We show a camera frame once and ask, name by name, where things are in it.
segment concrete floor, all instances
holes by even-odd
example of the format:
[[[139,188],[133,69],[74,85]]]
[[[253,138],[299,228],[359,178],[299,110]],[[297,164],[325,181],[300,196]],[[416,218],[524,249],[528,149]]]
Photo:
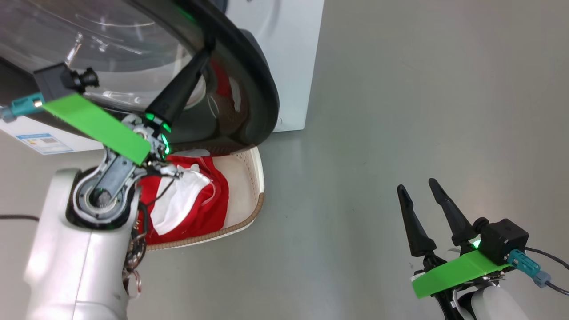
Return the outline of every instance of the concrete floor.
[[[417,300],[395,187],[406,185],[446,255],[450,231],[427,180],[465,215],[509,218],[569,259],[569,2],[327,0],[306,129],[260,147],[266,201],[231,237],[149,253],[131,319],[441,319]],[[53,172],[99,153],[42,157],[0,134],[0,213],[37,214]],[[0,310],[23,318],[34,223],[0,223]],[[536,257],[562,287],[567,271]],[[567,297],[511,273],[534,319]]]

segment washing machine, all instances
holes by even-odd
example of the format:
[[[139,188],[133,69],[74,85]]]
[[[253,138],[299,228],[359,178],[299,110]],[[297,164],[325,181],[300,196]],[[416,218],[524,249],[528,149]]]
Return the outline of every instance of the washing machine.
[[[217,53],[168,140],[188,155],[231,153],[267,130],[304,128],[323,2],[4,0],[0,105],[37,92],[34,71],[65,62],[97,72],[100,86],[84,97],[119,119],[142,114],[213,36]],[[47,112],[0,129],[42,154],[102,148]]]

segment blue cable connector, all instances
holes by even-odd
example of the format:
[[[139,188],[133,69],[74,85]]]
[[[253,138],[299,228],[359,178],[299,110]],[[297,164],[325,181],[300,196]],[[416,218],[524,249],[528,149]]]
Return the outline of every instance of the blue cable connector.
[[[518,249],[514,249],[508,255],[508,263],[514,268],[524,272],[534,281],[540,288],[547,286],[546,282],[551,281],[551,276],[545,271],[541,271],[541,267],[537,262],[530,259],[525,253]]]
[[[34,93],[27,97],[12,101],[12,106],[0,109],[0,118],[4,122],[12,122],[19,116],[42,112],[42,105],[46,103],[41,93]]]

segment green mount plate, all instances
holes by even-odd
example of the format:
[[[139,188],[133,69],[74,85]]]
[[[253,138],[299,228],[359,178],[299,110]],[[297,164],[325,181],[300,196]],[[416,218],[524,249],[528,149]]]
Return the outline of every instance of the green mount plate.
[[[434,293],[453,288],[488,273],[502,270],[509,264],[496,265],[480,251],[466,253],[458,259],[449,261],[425,273],[412,282],[417,298],[428,297]]]
[[[150,152],[148,141],[78,93],[42,107],[137,165],[141,165]]]

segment laundry basket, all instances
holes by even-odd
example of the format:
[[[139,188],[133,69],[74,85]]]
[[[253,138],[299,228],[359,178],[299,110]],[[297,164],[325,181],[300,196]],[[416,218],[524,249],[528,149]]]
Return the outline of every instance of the laundry basket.
[[[171,249],[200,244],[247,229],[255,221],[265,200],[265,178],[259,150],[213,158],[229,185],[229,203],[223,229],[184,240],[149,245],[147,250]]]

